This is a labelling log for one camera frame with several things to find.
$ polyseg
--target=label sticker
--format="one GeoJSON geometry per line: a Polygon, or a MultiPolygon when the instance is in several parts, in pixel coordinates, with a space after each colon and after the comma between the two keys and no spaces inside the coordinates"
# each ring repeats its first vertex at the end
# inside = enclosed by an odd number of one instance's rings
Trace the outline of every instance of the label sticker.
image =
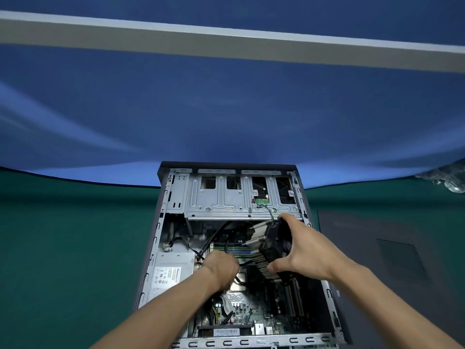
{"type": "Polygon", "coordinates": [[[215,328],[213,329],[214,337],[236,337],[240,335],[239,328],[215,328]]]}
{"type": "Polygon", "coordinates": [[[152,281],[152,298],[179,283],[181,267],[155,267],[152,281]]]}

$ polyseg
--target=clear plastic bag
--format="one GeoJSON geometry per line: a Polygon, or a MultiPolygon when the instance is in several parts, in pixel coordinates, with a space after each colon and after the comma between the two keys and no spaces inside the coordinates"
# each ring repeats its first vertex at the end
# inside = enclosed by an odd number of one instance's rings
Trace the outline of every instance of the clear plastic bag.
{"type": "Polygon", "coordinates": [[[415,176],[435,184],[444,182],[444,186],[449,191],[465,193],[465,159],[415,176]]]}

